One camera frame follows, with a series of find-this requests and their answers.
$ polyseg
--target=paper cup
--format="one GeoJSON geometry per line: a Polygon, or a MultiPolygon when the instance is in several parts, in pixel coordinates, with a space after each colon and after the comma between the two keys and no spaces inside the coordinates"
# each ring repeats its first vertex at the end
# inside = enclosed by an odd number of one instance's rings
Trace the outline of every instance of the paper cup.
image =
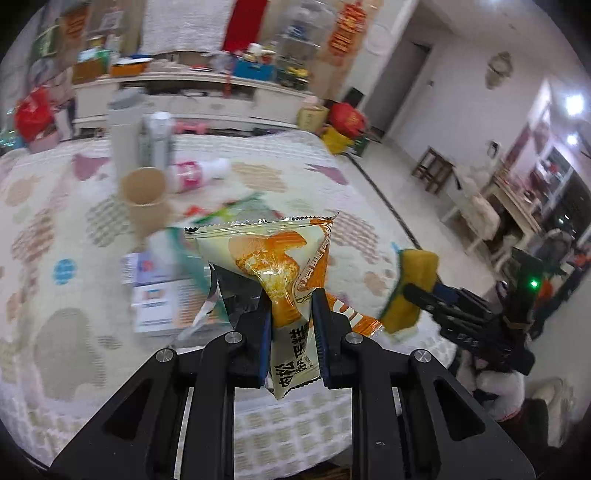
{"type": "Polygon", "coordinates": [[[171,210],[162,171],[152,167],[132,171],[121,179],[119,194],[142,245],[147,236],[167,226],[171,210]]]}

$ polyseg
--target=snack packet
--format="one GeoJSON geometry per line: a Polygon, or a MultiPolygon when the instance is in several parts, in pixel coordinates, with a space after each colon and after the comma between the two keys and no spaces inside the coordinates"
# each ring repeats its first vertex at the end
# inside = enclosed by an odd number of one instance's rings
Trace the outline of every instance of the snack packet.
{"type": "Polygon", "coordinates": [[[271,299],[275,398],[320,375],[310,332],[312,291],[324,287],[332,218],[186,229],[207,262],[258,280],[271,299]]]}
{"type": "Polygon", "coordinates": [[[342,313],[349,319],[349,323],[354,332],[369,337],[382,325],[378,319],[370,317],[369,315],[363,315],[356,310],[353,310],[328,292],[326,292],[326,300],[328,301],[329,308],[333,312],[342,313]]]}

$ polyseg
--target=doorway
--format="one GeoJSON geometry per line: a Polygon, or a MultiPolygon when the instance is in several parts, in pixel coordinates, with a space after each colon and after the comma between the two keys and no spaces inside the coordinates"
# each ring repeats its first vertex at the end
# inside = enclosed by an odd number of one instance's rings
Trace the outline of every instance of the doorway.
{"type": "Polygon", "coordinates": [[[373,132],[380,138],[388,131],[430,53],[431,47],[404,38],[392,53],[363,108],[373,132]]]}

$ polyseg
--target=cabinet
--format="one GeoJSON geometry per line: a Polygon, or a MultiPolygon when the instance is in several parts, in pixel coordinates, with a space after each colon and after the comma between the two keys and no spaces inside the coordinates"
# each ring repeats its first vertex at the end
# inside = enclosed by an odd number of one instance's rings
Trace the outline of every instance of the cabinet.
{"type": "Polygon", "coordinates": [[[77,131],[106,127],[108,103],[122,84],[146,87],[176,85],[179,93],[148,95],[148,111],[166,111],[178,119],[203,119],[212,128],[280,127],[297,128],[297,113],[308,95],[283,88],[276,83],[230,77],[209,72],[146,72],[137,77],[102,77],[74,86],[76,92],[77,131]],[[222,91],[230,83],[242,89],[239,98],[195,96],[185,90],[222,91]]]}

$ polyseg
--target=yellow sponge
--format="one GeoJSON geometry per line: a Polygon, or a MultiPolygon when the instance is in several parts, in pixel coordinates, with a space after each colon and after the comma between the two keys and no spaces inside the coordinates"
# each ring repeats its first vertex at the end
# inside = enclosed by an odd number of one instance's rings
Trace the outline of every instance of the yellow sponge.
{"type": "Polygon", "coordinates": [[[425,250],[402,250],[398,253],[400,276],[379,321],[388,333],[394,333],[417,323],[421,309],[402,295],[404,286],[414,283],[426,291],[433,291],[437,281],[439,257],[425,250]]]}

